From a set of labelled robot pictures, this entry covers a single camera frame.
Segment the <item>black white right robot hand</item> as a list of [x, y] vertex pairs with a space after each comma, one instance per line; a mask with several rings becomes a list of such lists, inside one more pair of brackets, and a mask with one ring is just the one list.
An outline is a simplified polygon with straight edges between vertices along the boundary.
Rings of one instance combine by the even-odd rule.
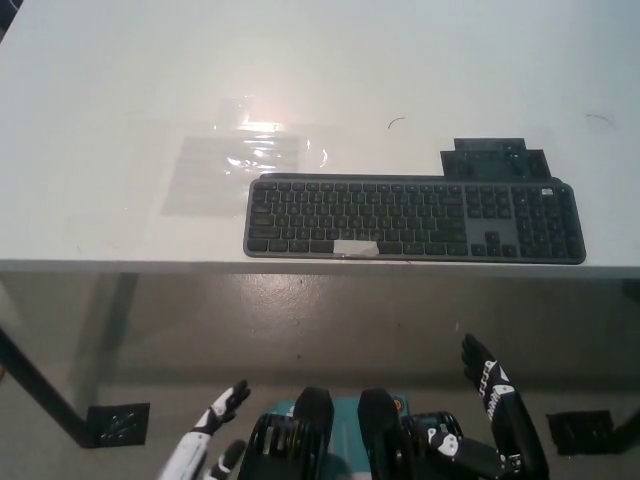
[[428, 451], [480, 479], [547, 479], [549, 466], [524, 401], [500, 362], [475, 336], [461, 344], [464, 374], [489, 419], [494, 447], [430, 428]]

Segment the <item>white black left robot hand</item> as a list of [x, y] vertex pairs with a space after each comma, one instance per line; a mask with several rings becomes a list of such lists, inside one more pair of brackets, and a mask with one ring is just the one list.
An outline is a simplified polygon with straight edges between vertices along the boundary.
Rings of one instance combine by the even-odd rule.
[[220, 427], [236, 416], [237, 409], [249, 397], [246, 380], [226, 389], [209, 405], [195, 425], [182, 436], [160, 472], [159, 479], [228, 479], [241, 461], [247, 442], [234, 440], [210, 468], [205, 469], [209, 443]]

